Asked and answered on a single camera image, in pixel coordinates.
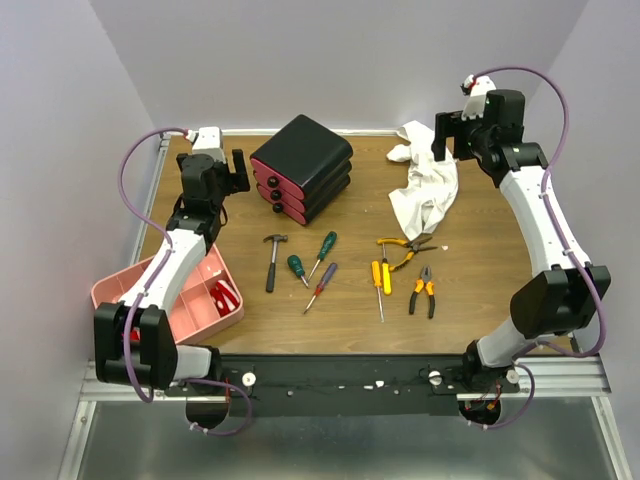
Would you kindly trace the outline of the pink top drawer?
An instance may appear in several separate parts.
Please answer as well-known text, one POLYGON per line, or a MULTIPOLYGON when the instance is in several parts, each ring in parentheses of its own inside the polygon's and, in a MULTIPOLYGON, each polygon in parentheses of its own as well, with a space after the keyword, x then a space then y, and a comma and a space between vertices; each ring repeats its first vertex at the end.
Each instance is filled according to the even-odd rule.
POLYGON ((263 186, 271 189, 280 189, 292 194, 298 199, 303 199, 305 193, 302 188, 288 179, 281 173, 275 171, 256 158, 250 159, 253 170, 255 171, 256 180, 263 186))

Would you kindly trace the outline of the black drawer cabinet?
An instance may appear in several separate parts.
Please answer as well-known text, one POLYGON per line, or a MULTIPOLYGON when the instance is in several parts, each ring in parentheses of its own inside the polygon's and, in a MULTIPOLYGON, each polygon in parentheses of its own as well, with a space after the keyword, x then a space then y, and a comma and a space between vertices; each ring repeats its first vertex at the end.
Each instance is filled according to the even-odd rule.
POLYGON ((299 114, 255 150, 256 158, 299 185, 310 224, 351 183, 351 144, 299 114))

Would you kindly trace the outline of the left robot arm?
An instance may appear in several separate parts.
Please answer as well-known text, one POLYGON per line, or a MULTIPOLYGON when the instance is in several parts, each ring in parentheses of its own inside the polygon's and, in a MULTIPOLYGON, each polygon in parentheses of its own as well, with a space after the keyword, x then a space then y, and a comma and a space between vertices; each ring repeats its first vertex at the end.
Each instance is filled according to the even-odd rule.
POLYGON ((222 380, 220 353, 200 342, 240 319, 243 300, 214 242, 224 199, 247 192, 241 150, 177 157, 183 192, 155 256, 97 282, 91 291, 97 378, 137 391, 187 381, 201 395, 222 380))

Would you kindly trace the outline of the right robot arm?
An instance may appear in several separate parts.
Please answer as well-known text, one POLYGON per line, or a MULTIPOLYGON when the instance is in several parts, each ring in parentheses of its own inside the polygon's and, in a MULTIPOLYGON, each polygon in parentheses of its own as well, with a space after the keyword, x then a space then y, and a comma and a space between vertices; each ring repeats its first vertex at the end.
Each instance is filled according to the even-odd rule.
POLYGON ((588 326, 611 275, 591 262, 564 215, 549 212, 558 202, 542 148, 523 139, 524 94, 493 84, 475 84, 463 92, 462 110, 436 115, 432 152, 444 160, 452 139, 454 158, 477 161, 510 205, 532 268, 529 282, 511 298, 508 318, 470 343, 462 357, 462 384, 480 392, 520 355, 588 326))

